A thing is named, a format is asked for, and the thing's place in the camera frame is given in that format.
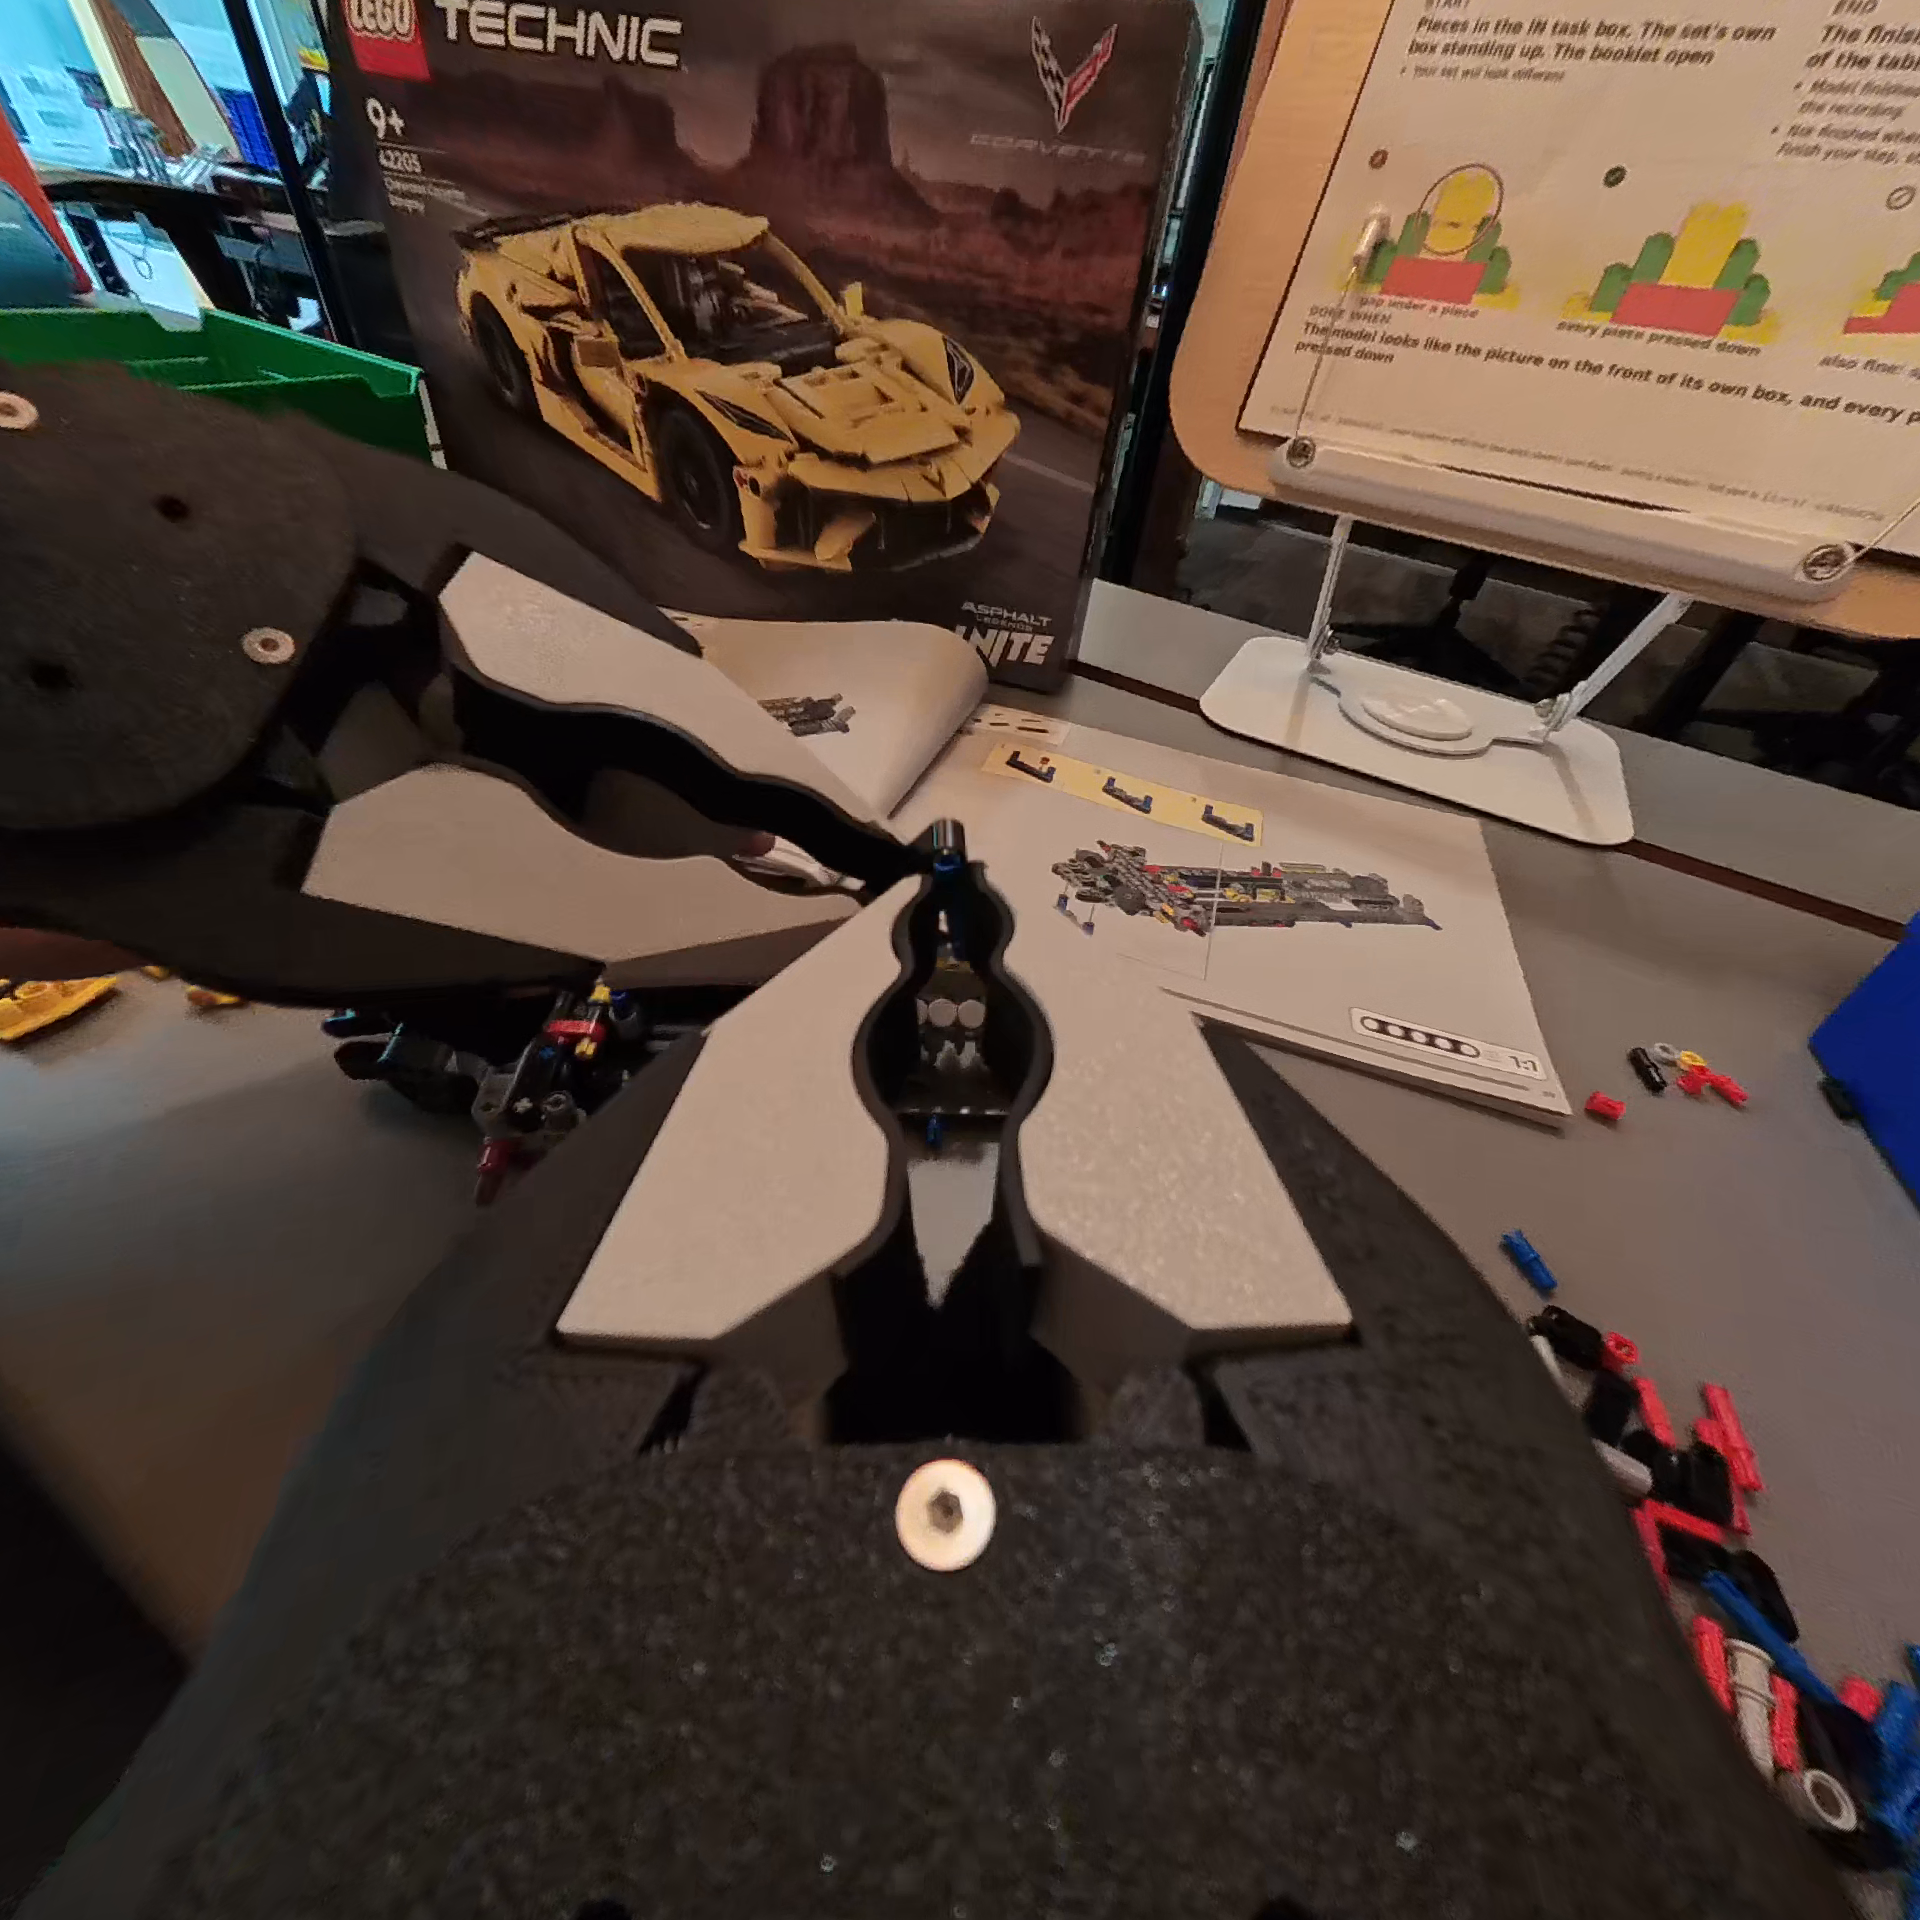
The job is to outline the pile of yellow lego pieces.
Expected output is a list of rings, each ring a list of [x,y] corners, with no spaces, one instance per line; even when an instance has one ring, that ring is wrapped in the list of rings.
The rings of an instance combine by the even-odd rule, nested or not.
[[[175,985],[192,1013],[253,1012],[253,998],[227,998],[227,993],[192,985],[174,967],[90,975],[90,977],[6,977],[0,985],[0,1048],[28,1048],[44,1031],[58,1031],[58,1025],[100,1013],[104,1002],[120,998],[130,977]]]

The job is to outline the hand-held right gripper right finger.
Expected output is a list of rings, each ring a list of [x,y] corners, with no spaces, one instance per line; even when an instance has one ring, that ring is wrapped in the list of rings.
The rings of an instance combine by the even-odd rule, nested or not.
[[[1090,1401],[1205,1357],[1349,1339],[1269,1150],[1205,1020],[1146,967],[1090,956],[1058,909],[998,909],[993,985],[1032,1020],[1017,1172],[1038,1235],[1032,1339]]]

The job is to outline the pile of mixed lego pieces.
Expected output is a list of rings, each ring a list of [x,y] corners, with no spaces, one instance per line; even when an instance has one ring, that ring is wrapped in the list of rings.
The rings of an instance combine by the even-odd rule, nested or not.
[[[1755,1555],[1762,1461],[1732,1391],[1681,1432],[1624,1335],[1563,1307],[1529,1346],[1581,1417],[1695,1677],[1762,1786],[1840,1867],[1860,1914],[1920,1914],[1920,1652],[1888,1684],[1807,1664],[1779,1573]]]

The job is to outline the small red yellow lego cluster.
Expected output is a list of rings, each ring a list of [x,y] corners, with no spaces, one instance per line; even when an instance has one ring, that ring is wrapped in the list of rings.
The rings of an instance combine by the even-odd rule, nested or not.
[[[1630,1048],[1624,1071],[1644,1095],[1722,1098],[1739,1114],[1747,1105],[1747,1089],[1722,1077],[1720,1064],[1704,1064],[1704,1053],[1695,1048]]]

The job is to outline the thick open lego instruction booklet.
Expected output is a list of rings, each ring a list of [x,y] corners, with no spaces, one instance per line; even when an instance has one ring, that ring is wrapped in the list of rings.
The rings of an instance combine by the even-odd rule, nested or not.
[[[993,689],[965,636],[907,616],[677,610],[677,630],[872,815],[893,815],[926,784]]]

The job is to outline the green plastic bin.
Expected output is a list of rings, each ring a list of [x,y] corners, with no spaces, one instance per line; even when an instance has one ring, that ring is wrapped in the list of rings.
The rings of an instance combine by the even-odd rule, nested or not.
[[[414,368],[235,314],[16,307],[0,314],[0,354],[11,368],[120,368],[254,415],[303,415],[420,467],[439,459]]]

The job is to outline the long lego chassis assembly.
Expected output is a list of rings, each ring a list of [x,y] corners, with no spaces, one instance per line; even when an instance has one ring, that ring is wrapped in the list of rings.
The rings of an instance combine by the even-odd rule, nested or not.
[[[336,1012],[328,1056],[347,1081],[478,1123],[478,1204],[577,1138],[634,1071],[739,1012],[747,985],[439,998],[420,1013]],[[987,977],[941,949],[917,985],[917,1056],[893,1077],[907,1134],[941,1150],[1011,1114],[1017,1081],[993,1064]]]

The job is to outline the lego instruction sheet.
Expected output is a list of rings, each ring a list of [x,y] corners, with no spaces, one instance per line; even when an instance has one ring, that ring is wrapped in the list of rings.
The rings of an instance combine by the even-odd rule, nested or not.
[[[959,732],[893,825],[965,825],[1017,963],[1146,977],[1252,1041],[1571,1121],[1461,815],[1045,721]]]

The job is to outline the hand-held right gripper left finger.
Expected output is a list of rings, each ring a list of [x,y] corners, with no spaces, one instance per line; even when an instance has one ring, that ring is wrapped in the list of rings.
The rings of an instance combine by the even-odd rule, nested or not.
[[[907,977],[917,898],[926,883],[889,886],[704,1031],[559,1312],[565,1346],[762,1368],[781,1404],[845,1374],[831,1277],[897,1204],[855,1031]]]

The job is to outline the blue plastic bin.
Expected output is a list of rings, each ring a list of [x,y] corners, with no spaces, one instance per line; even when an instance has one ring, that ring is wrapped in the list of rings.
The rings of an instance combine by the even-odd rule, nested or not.
[[[1920,922],[1813,1020],[1807,1056],[1840,1114],[1920,1197]]]

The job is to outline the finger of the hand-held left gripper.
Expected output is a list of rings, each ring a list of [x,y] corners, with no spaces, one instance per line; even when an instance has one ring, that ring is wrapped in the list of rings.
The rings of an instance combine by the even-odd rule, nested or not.
[[[565,825],[584,825],[595,791],[626,775],[731,843],[781,840],[831,875],[917,875],[917,851],[704,656],[507,560],[470,552],[449,574],[439,659],[458,752]]]
[[[720,856],[597,851],[517,784],[458,763],[336,802],[299,896],[607,975],[781,975],[865,909],[851,896],[777,896]]]

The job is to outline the lego box with yellow car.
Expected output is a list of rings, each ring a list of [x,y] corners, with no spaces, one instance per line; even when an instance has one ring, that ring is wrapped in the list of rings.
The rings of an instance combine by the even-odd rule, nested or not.
[[[325,4],[453,469],[659,610],[1071,674],[1193,4]]]

